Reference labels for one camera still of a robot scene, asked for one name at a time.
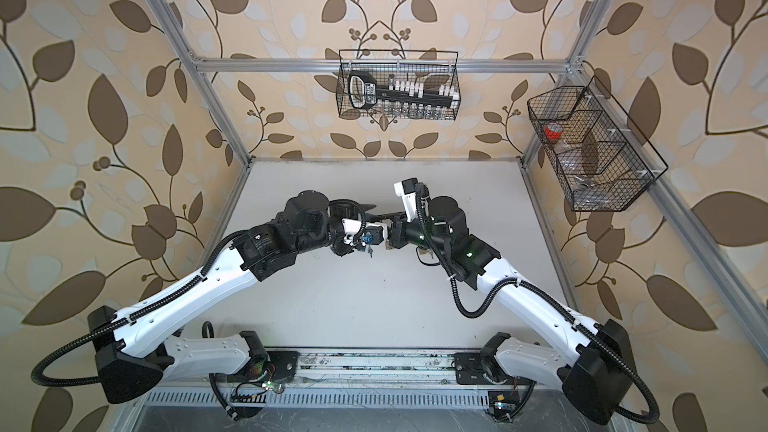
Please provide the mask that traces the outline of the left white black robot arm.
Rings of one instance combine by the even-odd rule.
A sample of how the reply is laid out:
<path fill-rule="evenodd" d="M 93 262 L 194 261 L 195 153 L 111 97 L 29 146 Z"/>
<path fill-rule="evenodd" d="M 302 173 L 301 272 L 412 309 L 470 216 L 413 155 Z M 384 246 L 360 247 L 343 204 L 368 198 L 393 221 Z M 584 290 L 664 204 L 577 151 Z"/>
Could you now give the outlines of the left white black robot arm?
<path fill-rule="evenodd" d="M 169 288 L 121 310 L 104 306 L 94 311 L 89 333 L 44 357 L 32 369 L 31 380 L 46 388 L 98 384 L 111 404 L 135 399 L 179 364 L 165 343 L 188 322 L 294 265 L 301 253 L 341 245 L 345 238 L 358 245 L 367 224 L 362 204 L 303 191 L 290 198 L 271 221 L 226 235 L 200 269 Z M 96 351 L 96 375 L 54 378 L 46 374 L 55 361 L 87 344 Z"/>

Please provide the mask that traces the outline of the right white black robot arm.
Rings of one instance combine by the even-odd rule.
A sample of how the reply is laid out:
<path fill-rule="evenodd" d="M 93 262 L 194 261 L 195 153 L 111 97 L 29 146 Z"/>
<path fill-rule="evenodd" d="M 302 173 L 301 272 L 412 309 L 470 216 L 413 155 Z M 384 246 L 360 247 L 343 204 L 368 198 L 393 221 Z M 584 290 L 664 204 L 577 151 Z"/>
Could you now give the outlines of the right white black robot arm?
<path fill-rule="evenodd" d="M 487 344 L 485 374 L 492 382 L 520 376 L 559 386 L 586 418 L 605 425 L 614 415 L 651 425 L 660 419 L 653 392 L 637 371 L 627 331 L 566 306 L 524 277 L 501 253 L 471 234 L 451 197 L 431 198 L 425 183 L 399 182 L 403 211 L 387 215 L 388 246 L 413 245 L 436 259 L 458 312 L 477 319 L 498 302 L 538 333 L 537 346 L 496 334 Z"/>

